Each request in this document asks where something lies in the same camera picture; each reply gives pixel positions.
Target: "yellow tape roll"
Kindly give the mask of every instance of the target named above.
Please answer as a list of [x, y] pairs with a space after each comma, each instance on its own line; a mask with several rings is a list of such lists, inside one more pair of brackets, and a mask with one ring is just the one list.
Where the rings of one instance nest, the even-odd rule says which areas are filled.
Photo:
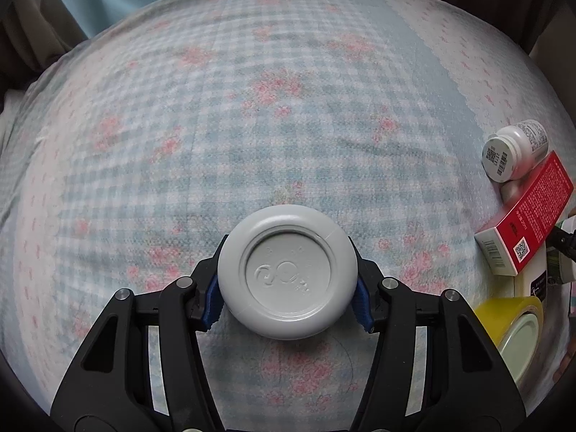
[[544, 312], [540, 299], [489, 299], [474, 312], [518, 383], [534, 357], [542, 333]]

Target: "white pill bottle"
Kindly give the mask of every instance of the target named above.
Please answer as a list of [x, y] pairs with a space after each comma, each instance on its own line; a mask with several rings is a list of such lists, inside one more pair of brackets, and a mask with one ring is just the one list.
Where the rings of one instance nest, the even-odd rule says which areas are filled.
[[536, 120], [524, 120], [490, 135], [482, 150], [482, 166], [495, 182], [525, 176], [548, 153], [548, 135]]

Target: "red and white box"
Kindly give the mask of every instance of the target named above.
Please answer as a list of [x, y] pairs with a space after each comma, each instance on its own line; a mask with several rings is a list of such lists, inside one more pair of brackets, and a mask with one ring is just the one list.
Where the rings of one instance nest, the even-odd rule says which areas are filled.
[[552, 151], [522, 180], [518, 202], [505, 205], [474, 238], [495, 275], [516, 276], [548, 237], [574, 190]]

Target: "silver screw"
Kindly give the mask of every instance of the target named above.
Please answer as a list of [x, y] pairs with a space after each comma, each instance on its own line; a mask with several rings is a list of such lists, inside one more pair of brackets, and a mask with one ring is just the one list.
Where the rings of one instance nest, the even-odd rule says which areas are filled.
[[444, 293], [444, 296], [451, 302], [455, 302], [460, 298], [460, 294], [457, 291], [454, 291], [453, 289], [448, 289]]
[[192, 278], [190, 278], [190, 276], [182, 276], [181, 278], [178, 278], [176, 281], [176, 285], [178, 287], [181, 287], [182, 289], [185, 289], [187, 287], [190, 287], [192, 285]]
[[114, 297], [116, 297], [116, 299], [118, 299], [119, 301], [128, 299], [129, 296], [130, 296], [130, 289], [126, 288], [119, 289], [116, 291], [116, 294], [114, 294]]
[[396, 289], [398, 287], [398, 281], [394, 278], [384, 278], [382, 280], [382, 285], [386, 289]]

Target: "checkered tablecloth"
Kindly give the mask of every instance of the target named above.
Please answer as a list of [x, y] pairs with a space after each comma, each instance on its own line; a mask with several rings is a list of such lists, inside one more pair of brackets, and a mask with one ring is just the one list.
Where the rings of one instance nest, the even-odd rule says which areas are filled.
[[[164, 287], [280, 203], [328, 214], [385, 275], [454, 287], [476, 306], [510, 284], [473, 239], [500, 206], [482, 145], [526, 118], [576, 177], [576, 131], [543, 75], [499, 31], [437, 0], [147, 6], [44, 73], [10, 127], [0, 348], [47, 408], [115, 290]], [[561, 292], [549, 294], [529, 409], [562, 356]], [[376, 340], [350, 311], [311, 339], [277, 342], [225, 310], [199, 342], [226, 427], [312, 431], [349, 427]], [[162, 410], [157, 351], [151, 362]]]

